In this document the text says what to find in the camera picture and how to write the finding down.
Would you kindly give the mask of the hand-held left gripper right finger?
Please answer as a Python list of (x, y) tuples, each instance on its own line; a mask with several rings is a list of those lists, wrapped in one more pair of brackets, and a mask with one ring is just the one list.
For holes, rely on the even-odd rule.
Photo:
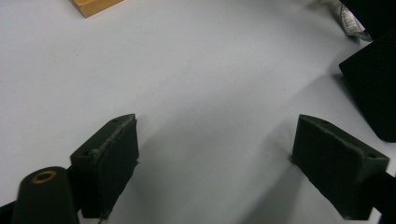
[(390, 219), (389, 157), (329, 121), (299, 117), (291, 160), (344, 219)]

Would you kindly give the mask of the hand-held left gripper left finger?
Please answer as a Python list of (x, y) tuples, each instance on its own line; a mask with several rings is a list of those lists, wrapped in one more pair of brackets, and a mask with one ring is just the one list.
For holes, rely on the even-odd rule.
[(110, 120), (71, 156), (70, 179), (77, 210), (107, 219), (139, 158), (134, 114)]

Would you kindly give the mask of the brown sandal with silver strap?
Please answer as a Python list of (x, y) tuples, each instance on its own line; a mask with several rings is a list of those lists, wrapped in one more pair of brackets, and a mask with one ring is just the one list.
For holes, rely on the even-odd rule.
[(375, 134), (396, 143), (396, 0), (340, 2), (346, 35), (369, 44), (339, 67)]

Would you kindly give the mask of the wooden three-tier shelf rack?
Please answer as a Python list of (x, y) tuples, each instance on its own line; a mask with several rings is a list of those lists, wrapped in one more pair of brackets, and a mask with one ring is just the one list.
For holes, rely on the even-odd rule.
[(72, 5), (84, 17), (88, 18), (109, 7), (113, 7), (123, 0), (70, 0)]

